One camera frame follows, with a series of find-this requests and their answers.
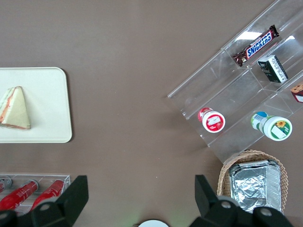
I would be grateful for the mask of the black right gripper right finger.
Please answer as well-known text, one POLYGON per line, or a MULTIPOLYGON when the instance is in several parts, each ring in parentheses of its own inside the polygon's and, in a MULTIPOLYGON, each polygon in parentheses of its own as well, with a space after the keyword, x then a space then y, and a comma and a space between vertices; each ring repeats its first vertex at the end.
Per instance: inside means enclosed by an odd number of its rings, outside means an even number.
POLYGON ((291 222, 278 210, 257 207, 244 211, 232 200, 219 199, 204 175, 195 176, 195 200, 200 212, 191 227, 291 227, 291 222))

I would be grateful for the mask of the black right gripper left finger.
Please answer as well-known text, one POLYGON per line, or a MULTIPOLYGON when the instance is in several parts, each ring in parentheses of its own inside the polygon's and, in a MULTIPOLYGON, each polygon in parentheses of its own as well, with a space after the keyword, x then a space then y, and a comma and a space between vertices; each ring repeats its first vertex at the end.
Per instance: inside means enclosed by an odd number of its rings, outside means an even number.
POLYGON ((43 202, 23 216, 13 210, 0 212, 2 227, 72 227, 89 200, 88 179, 79 175, 56 199, 43 202))

